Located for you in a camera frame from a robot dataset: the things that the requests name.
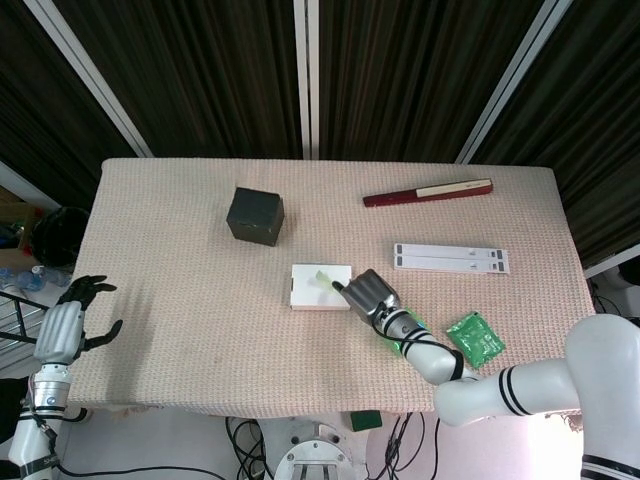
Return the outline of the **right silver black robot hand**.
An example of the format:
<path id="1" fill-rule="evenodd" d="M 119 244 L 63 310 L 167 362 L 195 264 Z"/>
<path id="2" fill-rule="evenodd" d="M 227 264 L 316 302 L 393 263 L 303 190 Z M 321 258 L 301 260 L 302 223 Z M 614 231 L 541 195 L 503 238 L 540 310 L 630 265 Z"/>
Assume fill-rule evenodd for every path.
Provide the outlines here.
<path id="1" fill-rule="evenodd" d="M 397 292 L 373 269 L 356 276 L 347 285 L 333 280 L 331 287 L 367 325 L 373 325 L 385 312 L 400 307 Z"/>

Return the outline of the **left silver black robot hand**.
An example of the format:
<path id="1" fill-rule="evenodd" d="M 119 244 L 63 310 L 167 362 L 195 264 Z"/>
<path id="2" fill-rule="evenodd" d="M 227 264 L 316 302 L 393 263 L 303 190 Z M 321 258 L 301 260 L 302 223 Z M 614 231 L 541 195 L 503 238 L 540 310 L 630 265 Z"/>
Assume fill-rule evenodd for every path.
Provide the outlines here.
<path id="1" fill-rule="evenodd" d="M 35 359 L 41 364 L 71 365 L 83 352 L 107 345 L 118 336 L 122 320 L 117 320 L 106 334 L 93 338 L 86 337 L 84 328 L 86 311 L 96 296 L 117 290 L 106 280 L 106 275 L 87 275 L 70 284 L 45 313 L 35 344 Z"/>

